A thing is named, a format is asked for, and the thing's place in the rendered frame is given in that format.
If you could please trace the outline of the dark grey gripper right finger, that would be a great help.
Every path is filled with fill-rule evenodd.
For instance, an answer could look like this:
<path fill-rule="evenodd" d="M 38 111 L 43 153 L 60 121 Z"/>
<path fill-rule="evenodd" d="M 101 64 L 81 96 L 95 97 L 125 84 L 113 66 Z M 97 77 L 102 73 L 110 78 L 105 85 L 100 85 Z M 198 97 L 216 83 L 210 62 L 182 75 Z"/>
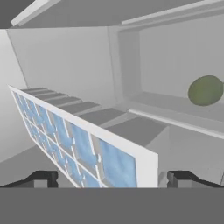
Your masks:
<path fill-rule="evenodd" d="M 168 171 L 167 179 L 168 188 L 224 188 L 224 185 L 201 179 L 191 171 Z"/>

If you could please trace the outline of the green round fruit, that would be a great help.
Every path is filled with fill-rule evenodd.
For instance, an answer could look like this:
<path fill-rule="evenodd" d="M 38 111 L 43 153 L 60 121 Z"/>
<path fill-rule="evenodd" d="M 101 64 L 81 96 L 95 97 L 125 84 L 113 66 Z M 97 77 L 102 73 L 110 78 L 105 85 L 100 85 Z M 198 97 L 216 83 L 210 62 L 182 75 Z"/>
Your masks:
<path fill-rule="evenodd" d="M 224 82 L 214 75 L 201 76 L 190 85 L 187 95 L 197 106 L 215 104 L 224 95 Z"/>

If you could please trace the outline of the white freezer compartment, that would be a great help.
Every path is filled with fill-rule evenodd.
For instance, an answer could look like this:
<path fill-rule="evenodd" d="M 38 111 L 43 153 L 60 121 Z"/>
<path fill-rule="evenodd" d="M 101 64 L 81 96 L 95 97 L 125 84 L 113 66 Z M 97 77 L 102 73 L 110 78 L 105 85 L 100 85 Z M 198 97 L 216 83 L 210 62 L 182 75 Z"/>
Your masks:
<path fill-rule="evenodd" d="M 0 52 L 12 57 L 10 64 L 17 72 L 9 90 L 45 88 L 104 109 L 130 112 L 116 99 L 109 27 L 55 25 L 0 31 Z M 169 139 L 159 151 L 167 172 L 190 171 L 224 186 L 224 139 L 131 114 L 169 128 Z"/>

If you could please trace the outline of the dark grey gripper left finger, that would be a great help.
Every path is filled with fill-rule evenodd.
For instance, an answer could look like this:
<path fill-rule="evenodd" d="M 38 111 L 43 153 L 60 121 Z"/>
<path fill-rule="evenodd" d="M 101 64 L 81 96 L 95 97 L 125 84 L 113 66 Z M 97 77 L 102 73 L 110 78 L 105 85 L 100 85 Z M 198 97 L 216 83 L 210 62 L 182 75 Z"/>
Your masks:
<path fill-rule="evenodd" d="M 59 174 L 57 171 L 35 171 L 27 178 L 17 180 L 15 182 L 1 185 L 1 188 L 38 188 L 37 183 L 41 181 L 44 183 L 44 188 L 58 188 Z"/>

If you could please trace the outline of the white ice cube tray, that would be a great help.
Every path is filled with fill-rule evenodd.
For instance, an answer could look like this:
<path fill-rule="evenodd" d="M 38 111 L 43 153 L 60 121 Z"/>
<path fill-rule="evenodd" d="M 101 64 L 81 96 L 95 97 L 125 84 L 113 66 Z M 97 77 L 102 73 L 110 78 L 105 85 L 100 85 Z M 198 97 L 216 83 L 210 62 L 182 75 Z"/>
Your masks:
<path fill-rule="evenodd" d="M 166 186 L 166 125 L 43 87 L 10 92 L 30 138 L 74 186 Z"/>

